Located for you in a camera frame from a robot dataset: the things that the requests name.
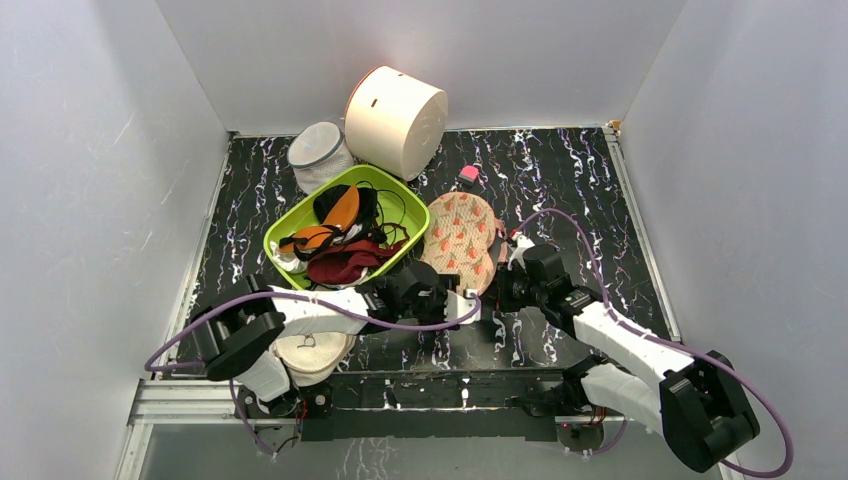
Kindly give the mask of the floral mesh laundry bag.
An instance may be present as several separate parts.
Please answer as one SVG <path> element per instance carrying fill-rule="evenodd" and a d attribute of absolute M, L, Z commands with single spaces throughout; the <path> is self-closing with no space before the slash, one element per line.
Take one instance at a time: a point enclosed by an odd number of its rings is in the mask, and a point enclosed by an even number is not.
<path fill-rule="evenodd" d="M 428 211 L 421 260 L 439 274 L 457 275 L 459 292 L 484 293 L 507 259 L 504 223 L 485 199 L 466 192 L 443 194 Z"/>

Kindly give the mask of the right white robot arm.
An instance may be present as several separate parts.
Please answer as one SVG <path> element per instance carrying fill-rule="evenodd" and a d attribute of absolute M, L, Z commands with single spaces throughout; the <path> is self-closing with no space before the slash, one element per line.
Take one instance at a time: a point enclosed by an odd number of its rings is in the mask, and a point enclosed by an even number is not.
<path fill-rule="evenodd" d="M 755 439 L 760 424 L 729 360 L 656 343 L 645 328 L 578 286 L 551 245 L 522 248 L 498 265 L 491 294 L 504 312 L 536 307 L 547 322 L 598 349 L 565 370 L 557 387 L 577 414 L 608 407 L 662 436 L 676 458 L 703 473 Z"/>

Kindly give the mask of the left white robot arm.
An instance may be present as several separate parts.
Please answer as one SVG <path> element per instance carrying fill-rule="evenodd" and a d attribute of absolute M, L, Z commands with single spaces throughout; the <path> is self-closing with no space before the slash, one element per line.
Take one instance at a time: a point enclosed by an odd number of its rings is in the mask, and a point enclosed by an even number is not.
<path fill-rule="evenodd" d="M 395 274 L 335 290 L 292 290 L 250 275 L 220 294 L 188 326 L 210 381 L 234 380 L 275 416 L 294 411 L 299 391 L 273 352 L 280 339 L 386 330 L 429 332 L 476 318 L 471 291 L 457 292 L 454 276 L 414 261 Z"/>

